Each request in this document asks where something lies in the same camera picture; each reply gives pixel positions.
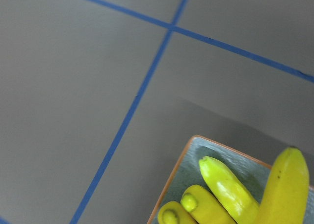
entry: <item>gray surface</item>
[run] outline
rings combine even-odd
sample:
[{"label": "gray surface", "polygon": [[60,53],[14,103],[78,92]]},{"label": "gray surface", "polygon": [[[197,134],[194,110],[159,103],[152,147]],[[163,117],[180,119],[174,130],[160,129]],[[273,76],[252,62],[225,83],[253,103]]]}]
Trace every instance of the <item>gray surface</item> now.
[{"label": "gray surface", "polygon": [[179,25],[314,75],[313,10],[313,0],[190,0]]},{"label": "gray surface", "polygon": [[[170,21],[180,0],[107,1]],[[180,25],[313,74],[312,3],[225,1],[190,0]],[[84,0],[0,0],[0,11],[0,215],[68,223],[165,30]],[[310,82],[175,34],[79,223],[145,223],[195,134],[268,163],[298,146],[313,184],[313,95]]]},{"label": "gray surface", "polygon": [[0,11],[0,215],[68,223],[165,31],[83,0]]}]

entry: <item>rectangular plate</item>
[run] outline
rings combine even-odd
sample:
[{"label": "rectangular plate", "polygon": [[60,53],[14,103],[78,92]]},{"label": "rectangular plate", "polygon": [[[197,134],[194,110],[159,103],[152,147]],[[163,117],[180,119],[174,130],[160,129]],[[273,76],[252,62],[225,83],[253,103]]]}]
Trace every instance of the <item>rectangular plate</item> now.
[{"label": "rectangular plate", "polygon": [[[224,162],[252,193],[254,198],[259,203],[261,202],[271,168],[270,165],[211,139],[194,136],[183,149],[147,224],[158,224],[157,214],[159,209],[169,201],[180,202],[183,192],[189,186],[199,184],[208,189],[203,181],[198,165],[198,161],[205,155]],[[310,186],[307,210],[303,223],[313,224],[313,220],[314,188]]]}]

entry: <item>plate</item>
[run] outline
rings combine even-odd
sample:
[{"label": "plate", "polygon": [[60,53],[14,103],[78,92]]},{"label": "plate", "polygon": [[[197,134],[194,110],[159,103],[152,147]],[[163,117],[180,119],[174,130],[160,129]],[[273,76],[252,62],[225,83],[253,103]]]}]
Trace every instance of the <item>plate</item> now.
[{"label": "plate", "polygon": [[[180,202],[191,185],[199,184],[209,190],[199,171],[198,161],[205,155],[225,163],[260,203],[271,166],[231,147],[202,136],[193,136],[183,149],[151,213],[147,224],[158,224],[159,209],[169,201]],[[307,210],[303,224],[313,224],[314,188],[309,187]]]}]

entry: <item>blue tape line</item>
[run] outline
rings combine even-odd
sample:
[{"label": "blue tape line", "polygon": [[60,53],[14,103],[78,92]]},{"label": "blue tape line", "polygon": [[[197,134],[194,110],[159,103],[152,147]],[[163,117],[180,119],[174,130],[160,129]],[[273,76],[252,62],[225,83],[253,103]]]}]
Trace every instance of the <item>blue tape line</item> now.
[{"label": "blue tape line", "polygon": [[[181,1],[180,6],[179,6],[179,8],[178,8],[178,10],[174,16],[174,19],[173,19],[171,25],[175,25],[178,22],[186,3],[187,3],[187,0]],[[115,138],[113,139],[113,141],[112,141],[112,143],[111,143],[111,145],[110,145],[110,147],[109,147],[109,149],[108,149],[108,151],[107,151],[107,153],[106,153],[106,155],[105,155],[105,157],[101,163],[101,165],[99,166],[99,168],[98,168],[91,184],[89,185],[81,203],[79,204],[74,216],[72,217],[70,224],[77,224],[78,223],[78,221],[79,221],[82,213],[84,212],[90,198],[92,197],[100,179],[102,178],[103,174],[105,173],[105,170],[106,170],[113,154],[115,153],[128,125],[129,125],[129,123],[130,123],[130,121],[131,121],[131,119],[132,119],[132,117],[133,117],[146,89],[147,89],[147,86],[148,86],[150,80],[153,77],[153,74],[154,74],[154,72],[155,72],[155,70],[156,70],[156,68],[157,68],[157,66],[161,60],[161,57],[166,50],[166,47],[170,41],[171,35],[172,35],[172,30],[169,29],[167,31],[160,47],[159,47],[159,49],[158,49],[158,52],[157,52],[157,54],[156,54],[156,56],[155,56],[155,58],[151,64],[138,92],[137,92],[137,95],[135,96],[135,98],[132,102],[132,105],[130,106],[130,108],[127,112],[127,115],[125,116]]]},{"label": "blue tape line", "polygon": [[4,218],[0,217],[0,224],[10,224],[10,223]]},{"label": "blue tape line", "polygon": [[152,23],[152,24],[164,27],[164,28],[169,28],[170,27],[170,24],[167,23],[167,22],[163,22],[163,21],[155,19],[153,17],[146,16],[146,15],[141,14],[139,12],[132,11],[132,10],[130,10],[128,8],[125,8],[125,7],[113,4],[111,2],[107,2],[105,0],[88,0],[88,1],[96,3],[96,4],[99,4],[99,5],[102,5],[102,6],[105,6],[105,7],[108,7],[108,8],[111,8],[113,10],[122,12],[124,14],[130,15],[132,17],[136,17],[136,18],[141,19],[143,21],[146,21],[146,22],[149,22],[149,23]]},{"label": "blue tape line", "polygon": [[276,68],[278,70],[287,72],[287,73],[289,73],[291,75],[300,77],[302,79],[305,79],[305,80],[308,80],[308,81],[314,83],[314,76],[305,74],[305,73],[303,73],[301,71],[298,71],[298,70],[296,70],[294,68],[291,68],[289,66],[281,64],[279,62],[270,60],[268,58],[265,58],[265,57],[259,56],[257,54],[251,53],[249,51],[237,48],[237,47],[232,46],[230,44],[226,44],[226,43],[223,43],[221,41],[218,41],[218,40],[215,40],[215,39],[212,39],[212,38],[208,38],[208,37],[206,37],[204,35],[201,35],[201,34],[198,34],[198,33],[195,33],[195,32],[192,32],[190,30],[183,29],[183,28],[180,28],[180,27],[177,27],[177,26],[173,27],[173,31],[177,32],[177,33],[180,33],[180,34],[183,34],[185,36],[188,36],[190,38],[197,39],[197,40],[202,41],[204,43],[207,43],[207,44],[210,44],[210,45],[222,48],[224,50],[231,51],[231,52],[236,53],[238,55],[247,57],[247,58],[252,59],[254,61],[257,61],[257,62],[260,62],[262,64],[271,66],[271,67]]},{"label": "blue tape line", "polygon": [[127,8],[115,5],[115,4],[107,2],[105,0],[88,0],[88,1],[91,1],[91,2],[94,2],[94,3],[97,3],[97,4],[100,4],[100,5],[109,7],[111,9],[113,9],[113,10],[116,10],[116,11],[128,14],[130,16],[136,17],[136,18],[141,19],[143,21],[146,21],[146,22],[158,25],[160,27],[163,27],[163,28],[166,28],[166,29],[170,29],[170,30],[172,30],[174,32],[183,34],[183,35],[188,36],[188,37],[193,38],[193,39],[197,39],[199,41],[202,41],[204,43],[207,43],[207,44],[219,47],[219,48],[222,48],[224,50],[231,51],[233,53],[239,54],[241,56],[247,57],[247,58],[252,59],[254,61],[257,61],[259,63],[271,66],[271,67],[276,68],[278,70],[284,71],[286,73],[289,73],[291,75],[294,75],[296,77],[300,77],[302,79],[305,79],[307,81],[310,81],[310,82],[314,83],[314,76],[313,75],[305,74],[305,73],[303,73],[303,72],[301,72],[301,71],[299,71],[297,69],[294,69],[292,67],[289,67],[287,65],[281,64],[279,62],[270,60],[268,58],[259,56],[257,54],[251,53],[249,51],[246,51],[246,50],[237,48],[235,46],[223,43],[221,41],[218,41],[218,40],[206,37],[204,35],[195,33],[193,31],[190,31],[190,30],[187,30],[187,29],[183,29],[183,28],[177,27],[175,25],[172,25],[172,24],[160,21],[160,20],[152,18],[150,16],[146,16],[146,15],[143,15],[141,13],[134,12],[134,11],[132,11],[130,9],[127,9]]}]

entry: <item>yellow banana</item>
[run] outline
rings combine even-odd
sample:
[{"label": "yellow banana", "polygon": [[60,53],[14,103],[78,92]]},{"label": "yellow banana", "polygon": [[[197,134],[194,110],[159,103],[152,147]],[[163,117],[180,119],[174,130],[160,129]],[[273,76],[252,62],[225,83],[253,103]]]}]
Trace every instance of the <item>yellow banana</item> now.
[{"label": "yellow banana", "polygon": [[205,156],[199,160],[205,183],[238,224],[252,224],[259,203],[234,173],[218,159]]},{"label": "yellow banana", "polygon": [[188,187],[181,204],[199,224],[236,224],[219,201],[200,185]]},{"label": "yellow banana", "polygon": [[197,224],[188,212],[176,201],[170,201],[158,212],[159,224]]},{"label": "yellow banana", "polygon": [[308,193],[306,161],[298,148],[286,148],[271,168],[255,224],[302,224]]}]

